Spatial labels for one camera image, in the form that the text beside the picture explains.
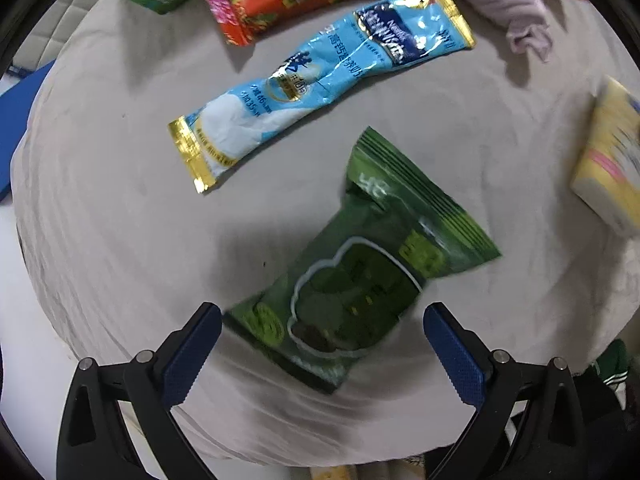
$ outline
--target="green plastic wrapper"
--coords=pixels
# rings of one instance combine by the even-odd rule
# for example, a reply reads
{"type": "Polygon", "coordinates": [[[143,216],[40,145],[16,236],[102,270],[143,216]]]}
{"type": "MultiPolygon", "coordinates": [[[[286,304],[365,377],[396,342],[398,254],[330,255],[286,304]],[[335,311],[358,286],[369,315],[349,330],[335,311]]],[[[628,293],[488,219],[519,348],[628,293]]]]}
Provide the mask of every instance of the green plastic wrapper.
{"type": "Polygon", "coordinates": [[[287,272],[225,313],[226,326],[332,393],[433,278],[500,255],[476,222],[372,128],[347,166],[340,211],[287,272]]]}

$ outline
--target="metal screw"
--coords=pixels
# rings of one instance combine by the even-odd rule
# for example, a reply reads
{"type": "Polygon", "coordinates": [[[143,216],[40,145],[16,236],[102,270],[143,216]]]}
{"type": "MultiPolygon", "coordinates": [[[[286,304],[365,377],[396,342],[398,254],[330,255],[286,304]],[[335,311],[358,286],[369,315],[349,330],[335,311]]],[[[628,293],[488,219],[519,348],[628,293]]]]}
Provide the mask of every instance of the metal screw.
{"type": "Polygon", "coordinates": [[[139,363],[148,363],[154,358],[154,353],[151,350],[142,350],[136,355],[136,361],[139,363]]]}
{"type": "Polygon", "coordinates": [[[562,359],[561,357],[554,357],[554,366],[558,369],[558,370],[565,370],[566,368],[566,361],[564,359],[562,359]]]}
{"type": "Polygon", "coordinates": [[[78,363],[78,368],[81,370],[88,370],[94,364],[94,360],[90,357],[85,357],[78,363]]]}
{"type": "Polygon", "coordinates": [[[504,350],[494,350],[494,359],[500,364],[505,364],[511,359],[511,356],[504,350]]]}

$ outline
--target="green circular logo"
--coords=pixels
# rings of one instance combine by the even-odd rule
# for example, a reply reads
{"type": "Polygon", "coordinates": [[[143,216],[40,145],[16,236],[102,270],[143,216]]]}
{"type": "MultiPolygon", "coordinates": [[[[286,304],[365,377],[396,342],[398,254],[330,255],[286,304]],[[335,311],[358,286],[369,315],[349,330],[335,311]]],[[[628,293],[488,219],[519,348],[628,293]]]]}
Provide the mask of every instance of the green circular logo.
{"type": "Polygon", "coordinates": [[[284,327],[276,313],[261,301],[245,312],[242,320],[260,341],[267,346],[278,346],[284,339],[284,327]]]}

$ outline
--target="blue and white packet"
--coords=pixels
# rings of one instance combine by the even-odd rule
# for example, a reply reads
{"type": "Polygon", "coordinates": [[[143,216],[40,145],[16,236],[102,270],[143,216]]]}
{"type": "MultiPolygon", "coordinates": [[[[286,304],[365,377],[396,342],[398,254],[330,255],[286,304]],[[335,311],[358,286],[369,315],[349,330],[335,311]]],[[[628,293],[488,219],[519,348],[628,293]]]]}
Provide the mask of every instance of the blue and white packet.
{"type": "Polygon", "coordinates": [[[453,0],[380,0],[316,34],[269,77],[228,90],[169,130],[203,193],[257,146],[359,79],[474,45],[453,0]]]}

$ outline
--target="blue gripper pad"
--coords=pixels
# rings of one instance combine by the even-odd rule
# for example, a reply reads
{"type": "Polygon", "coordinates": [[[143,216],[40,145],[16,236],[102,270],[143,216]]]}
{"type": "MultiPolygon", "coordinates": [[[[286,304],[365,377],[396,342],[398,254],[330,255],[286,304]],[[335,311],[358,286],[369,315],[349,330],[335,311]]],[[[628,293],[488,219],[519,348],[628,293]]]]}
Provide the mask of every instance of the blue gripper pad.
{"type": "Polygon", "coordinates": [[[164,369],[162,403],[166,407],[177,406],[187,398],[221,331],[222,314],[212,304],[164,369]]]}
{"type": "Polygon", "coordinates": [[[460,400],[479,409],[484,402],[484,374],[447,321],[433,306],[422,318],[424,335],[447,371],[460,400]]]}

